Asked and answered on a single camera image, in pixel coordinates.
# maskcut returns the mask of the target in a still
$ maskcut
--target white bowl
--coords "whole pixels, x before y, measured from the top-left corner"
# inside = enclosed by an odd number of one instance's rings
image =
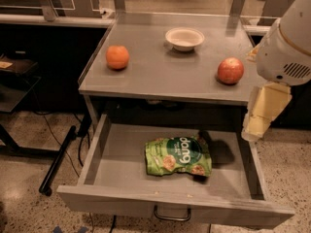
[[[173,45],[175,50],[190,51],[194,47],[201,45],[204,41],[204,35],[193,28],[177,27],[165,34],[165,39]]]

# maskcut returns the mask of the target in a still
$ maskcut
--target speckled floor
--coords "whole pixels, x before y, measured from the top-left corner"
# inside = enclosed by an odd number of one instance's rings
[[[125,0],[128,12],[228,15],[233,0]],[[114,9],[113,0],[99,0],[101,7]],[[246,0],[242,15],[259,17],[264,0]]]
[[[46,119],[57,141],[61,142],[71,125],[80,123],[71,114],[51,114]],[[24,147],[57,150],[43,116],[31,112],[1,115],[1,124]],[[90,215],[70,211],[56,193],[61,184],[76,184],[80,174],[78,161],[80,138],[73,141],[52,183],[52,196],[38,192],[48,171],[49,160],[0,155],[0,232],[109,232],[112,216]],[[258,142],[258,152],[270,200],[295,209],[295,216],[272,230],[260,233],[311,232],[311,132],[292,129],[269,129]],[[82,144],[82,160],[87,153],[87,140]],[[117,216],[113,232],[208,232],[209,224],[170,222]],[[241,227],[212,225],[211,232],[254,232]]]

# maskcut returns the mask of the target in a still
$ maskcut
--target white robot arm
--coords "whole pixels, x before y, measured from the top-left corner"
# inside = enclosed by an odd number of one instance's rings
[[[261,138],[290,103],[291,86],[311,80],[311,0],[295,0],[258,45],[259,75],[268,84],[255,88],[243,122],[242,137]]]

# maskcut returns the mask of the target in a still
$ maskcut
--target chip bag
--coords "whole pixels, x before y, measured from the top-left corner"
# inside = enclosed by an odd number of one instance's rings
[[[212,160],[206,141],[194,137],[158,138],[145,145],[147,174],[189,173],[209,177]]]

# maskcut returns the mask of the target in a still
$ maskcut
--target red apple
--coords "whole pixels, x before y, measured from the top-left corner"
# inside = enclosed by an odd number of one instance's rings
[[[235,57],[224,59],[218,67],[217,78],[225,84],[238,83],[244,74],[241,60]]]

